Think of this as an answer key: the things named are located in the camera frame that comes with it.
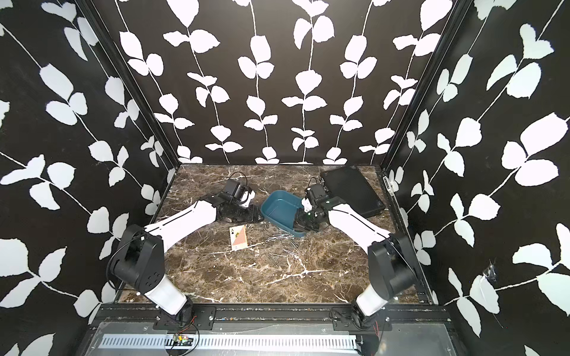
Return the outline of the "playing card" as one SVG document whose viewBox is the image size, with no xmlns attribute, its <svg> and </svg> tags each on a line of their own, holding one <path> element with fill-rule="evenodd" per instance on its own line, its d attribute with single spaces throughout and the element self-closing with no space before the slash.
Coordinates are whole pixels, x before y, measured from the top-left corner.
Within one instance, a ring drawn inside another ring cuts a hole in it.
<svg viewBox="0 0 570 356">
<path fill-rule="evenodd" d="M 246 235 L 246 225 L 238 225 L 229 228 L 231 249 L 233 252 L 246 249 L 249 244 Z"/>
</svg>

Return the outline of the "teal plastic storage box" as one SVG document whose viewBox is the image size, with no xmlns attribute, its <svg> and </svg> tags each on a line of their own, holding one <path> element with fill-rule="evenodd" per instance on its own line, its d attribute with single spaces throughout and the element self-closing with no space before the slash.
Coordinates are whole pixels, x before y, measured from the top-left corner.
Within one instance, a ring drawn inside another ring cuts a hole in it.
<svg viewBox="0 0 570 356">
<path fill-rule="evenodd" d="M 293 224 L 295 215 L 302 207 L 301 197 L 287 191 L 273 191 L 261 205 L 261 213 L 265 220 L 274 226 L 292 234 L 293 237 L 305 237 L 305 231 L 295 231 Z"/>
</svg>

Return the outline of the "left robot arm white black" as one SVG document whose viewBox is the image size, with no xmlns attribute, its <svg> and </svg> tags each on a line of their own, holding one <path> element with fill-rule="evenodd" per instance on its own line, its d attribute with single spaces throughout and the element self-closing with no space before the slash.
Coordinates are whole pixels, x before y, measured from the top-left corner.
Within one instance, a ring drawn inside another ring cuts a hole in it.
<svg viewBox="0 0 570 356">
<path fill-rule="evenodd" d="M 165 254 L 180 240 L 219 220 L 244 225 L 260 223 L 264 217 L 252 203 L 241 206 L 236 200 L 207 195 L 160 222 L 127 227 L 108 261 L 106 276 L 133 287 L 170 316 L 188 320 L 192 302 L 166 274 Z"/>
</svg>

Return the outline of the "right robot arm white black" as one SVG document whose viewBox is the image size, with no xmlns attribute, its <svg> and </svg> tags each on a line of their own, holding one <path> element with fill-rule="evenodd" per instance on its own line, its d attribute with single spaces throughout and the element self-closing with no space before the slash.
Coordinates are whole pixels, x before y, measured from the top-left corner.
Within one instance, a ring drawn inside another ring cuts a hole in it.
<svg viewBox="0 0 570 356">
<path fill-rule="evenodd" d="M 372 224 L 338 197 L 302 199 L 301 208 L 295 213 L 294 229 L 318 231 L 322 223 L 342 231 L 368 256 L 370 282 L 356 298 L 360 315 L 372 316 L 416 284 L 417 264 L 412 261 L 414 253 L 404 247 L 404 234 L 392 234 Z"/>
</svg>

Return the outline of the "steel nail pile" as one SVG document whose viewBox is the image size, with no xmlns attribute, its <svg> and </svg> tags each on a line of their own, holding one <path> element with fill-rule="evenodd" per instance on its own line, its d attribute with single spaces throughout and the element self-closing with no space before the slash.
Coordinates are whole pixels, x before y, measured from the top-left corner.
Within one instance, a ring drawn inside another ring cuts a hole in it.
<svg viewBox="0 0 570 356">
<path fill-rule="evenodd" d="M 299 258 L 303 254 L 302 246 L 305 242 L 305 237 L 280 233 L 264 238 L 250 249 L 259 263 L 279 267 L 286 265 L 288 258 Z"/>
</svg>

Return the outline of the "black carrying case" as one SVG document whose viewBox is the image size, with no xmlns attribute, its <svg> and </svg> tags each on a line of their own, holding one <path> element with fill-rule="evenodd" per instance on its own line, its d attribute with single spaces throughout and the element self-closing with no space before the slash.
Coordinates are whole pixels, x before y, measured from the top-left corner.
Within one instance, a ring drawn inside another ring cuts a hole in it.
<svg viewBox="0 0 570 356">
<path fill-rule="evenodd" d="M 331 197 L 339 197 L 365 218 L 380 215 L 386 205 L 356 166 L 323 171 L 320 177 Z"/>
</svg>

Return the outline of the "white perforated strip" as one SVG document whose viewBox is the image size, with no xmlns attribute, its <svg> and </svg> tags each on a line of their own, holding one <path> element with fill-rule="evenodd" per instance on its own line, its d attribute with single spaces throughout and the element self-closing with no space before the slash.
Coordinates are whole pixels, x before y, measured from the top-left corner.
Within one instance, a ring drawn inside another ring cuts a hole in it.
<svg viewBox="0 0 570 356">
<path fill-rule="evenodd" d="M 167 351 L 174 335 L 105 334 L 98 349 Z M 196 350 L 351 352 L 359 349 L 354 335 L 203 335 Z"/>
</svg>

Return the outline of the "black front rail base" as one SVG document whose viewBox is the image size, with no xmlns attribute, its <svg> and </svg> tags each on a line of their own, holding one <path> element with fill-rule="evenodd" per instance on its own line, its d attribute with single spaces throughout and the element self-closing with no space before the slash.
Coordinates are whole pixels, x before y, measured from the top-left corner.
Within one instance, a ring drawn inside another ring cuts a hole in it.
<svg viewBox="0 0 570 356">
<path fill-rule="evenodd" d="M 103 323 L 143 323 L 152 330 L 176 332 L 186 326 L 200 331 L 220 330 L 223 326 L 239 323 L 261 324 L 324 324 L 335 331 L 388 331 L 396 324 L 436 323 L 451 326 L 451 317 L 445 308 L 424 304 L 389 304 L 370 317 L 359 317 L 356 307 L 348 303 L 306 304 L 247 304 L 198 303 L 193 305 L 187 323 L 149 303 L 112 303 L 100 307 L 91 329 Z"/>
</svg>

